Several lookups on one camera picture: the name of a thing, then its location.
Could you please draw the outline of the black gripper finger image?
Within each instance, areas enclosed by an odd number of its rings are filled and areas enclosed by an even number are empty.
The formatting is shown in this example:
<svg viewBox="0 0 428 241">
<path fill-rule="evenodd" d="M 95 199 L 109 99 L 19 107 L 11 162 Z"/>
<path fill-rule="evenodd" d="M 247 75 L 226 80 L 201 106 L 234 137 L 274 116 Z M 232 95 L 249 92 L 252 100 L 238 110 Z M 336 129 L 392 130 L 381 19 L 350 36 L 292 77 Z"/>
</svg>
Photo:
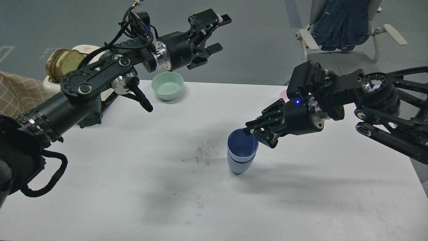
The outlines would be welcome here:
<svg viewBox="0 0 428 241">
<path fill-rule="evenodd" d="M 213 9 L 208 9 L 197 14 L 189 16 L 188 23 L 191 28 L 189 30 L 188 42 L 193 44 L 202 44 L 212 33 L 220 26 L 225 26 L 232 22 L 228 14 L 219 15 Z"/>
<path fill-rule="evenodd" d="M 248 136 L 254 136 L 260 143 L 269 148 L 275 148 L 278 144 L 279 134 L 270 128 L 243 128 L 243 132 Z"/>
<path fill-rule="evenodd" d="M 245 126 L 250 129 L 273 128 L 282 125 L 283 119 L 274 114 L 258 116 L 255 120 L 246 122 Z"/>
<path fill-rule="evenodd" d="M 191 62 L 187 65 L 187 68 L 192 70 L 205 65 L 213 54 L 222 50 L 223 46 L 220 43 L 215 43 L 203 49 L 199 48 L 198 46 L 194 46 L 191 51 Z"/>
</svg>

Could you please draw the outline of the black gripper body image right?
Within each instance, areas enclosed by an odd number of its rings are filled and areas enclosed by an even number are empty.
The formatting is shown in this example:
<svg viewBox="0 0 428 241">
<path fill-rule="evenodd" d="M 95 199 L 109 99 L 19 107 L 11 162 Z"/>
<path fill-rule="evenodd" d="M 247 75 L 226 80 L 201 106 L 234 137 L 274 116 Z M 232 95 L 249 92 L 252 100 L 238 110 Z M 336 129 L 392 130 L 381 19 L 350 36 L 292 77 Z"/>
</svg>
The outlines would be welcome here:
<svg viewBox="0 0 428 241">
<path fill-rule="evenodd" d="M 305 135 L 320 132 L 324 128 L 323 120 L 315 120 L 309 111 L 309 103 L 302 101 L 277 100 L 262 111 L 262 115 L 274 114 L 283 119 L 283 124 L 270 128 L 279 134 L 279 138 L 286 135 Z"/>
</svg>

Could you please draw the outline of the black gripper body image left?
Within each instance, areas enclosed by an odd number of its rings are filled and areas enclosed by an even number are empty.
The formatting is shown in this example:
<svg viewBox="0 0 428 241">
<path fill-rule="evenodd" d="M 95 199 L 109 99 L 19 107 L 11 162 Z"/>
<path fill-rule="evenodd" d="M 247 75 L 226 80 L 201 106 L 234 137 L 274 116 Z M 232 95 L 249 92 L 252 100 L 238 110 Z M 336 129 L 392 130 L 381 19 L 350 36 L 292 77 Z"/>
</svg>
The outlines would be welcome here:
<svg viewBox="0 0 428 241">
<path fill-rule="evenodd" d="M 159 37 L 156 43 L 166 50 L 166 69 L 170 72 L 182 67 L 192 70 L 206 64 L 204 44 L 200 37 L 193 36 L 189 31 L 166 34 Z"/>
</svg>

